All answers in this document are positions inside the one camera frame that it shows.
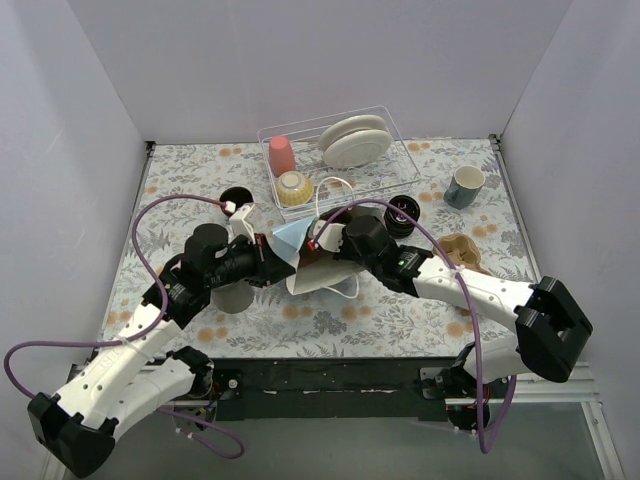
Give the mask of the light blue paper bag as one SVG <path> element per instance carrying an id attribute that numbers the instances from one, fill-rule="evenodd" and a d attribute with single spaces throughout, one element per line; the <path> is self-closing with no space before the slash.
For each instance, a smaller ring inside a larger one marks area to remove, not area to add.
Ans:
<path id="1" fill-rule="evenodd" d="M 293 222 L 283 224 L 273 230 L 270 246 L 282 259 L 296 269 L 296 273 L 285 280 L 286 288 L 291 295 L 302 295 L 319 290 L 327 290 L 347 299 L 355 299 L 359 295 L 360 283 L 358 274 L 363 268 L 352 262 L 339 262 L 332 259 L 334 253 L 316 250 L 312 251 L 307 242 L 308 230 L 317 220 L 323 220 L 319 210 L 319 192 L 327 181 L 337 181 L 351 190 L 351 197 L 355 199 L 353 187 L 339 177 L 328 177 L 321 180 L 315 190 L 314 216 L 308 216 Z M 344 224 L 363 216 L 373 216 L 380 222 L 383 213 L 379 208 L 355 206 L 341 214 L 334 223 Z"/>

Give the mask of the grey straw holder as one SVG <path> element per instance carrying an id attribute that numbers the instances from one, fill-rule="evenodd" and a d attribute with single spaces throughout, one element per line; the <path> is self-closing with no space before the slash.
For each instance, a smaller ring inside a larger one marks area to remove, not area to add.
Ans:
<path id="1" fill-rule="evenodd" d="M 211 291 L 213 305 L 225 314 L 238 314 L 254 301 L 254 289 L 247 282 L 236 282 Z"/>

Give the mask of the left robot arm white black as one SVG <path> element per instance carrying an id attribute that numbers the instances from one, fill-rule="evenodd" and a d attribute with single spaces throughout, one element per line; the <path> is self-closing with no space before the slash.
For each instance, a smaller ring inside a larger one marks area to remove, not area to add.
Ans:
<path id="1" fill-rule="evenodd" d="M 36 439 L 77 477 L 93 474 L 116 441 L 164 403 L 211 392 L 209 357 L 192 347 L 169 353 L 150 374 L 141 370 L 210 304 L 212 290 L 238 282 L 270 286 L 294 272 L 263 234 L 230 240 L 220 225 L 198 226 L 145 292 L 115 345 L 100 349 L 54 394 L 39 393 L 29 402 Z"/>

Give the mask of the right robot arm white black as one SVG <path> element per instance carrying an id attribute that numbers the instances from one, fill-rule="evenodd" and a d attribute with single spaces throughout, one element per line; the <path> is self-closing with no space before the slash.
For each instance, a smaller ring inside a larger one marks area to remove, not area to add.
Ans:
<path id="1" fill-rule="evenodd" d="M 428 250 L 397 244 L 372 215 L 329 225 L 320 244 L 336 260 L 357 263 L 391 291 L 474 310 L 510 330 L 485 346 L 465 346 L 449 368 L 430 380 L 431 387 L 448 396 L 475 397 L 495 380 L 528 372 L 564 383 L 593 332 L 561 281 L 545 276 L 529 284 L 452 269 Z"/>

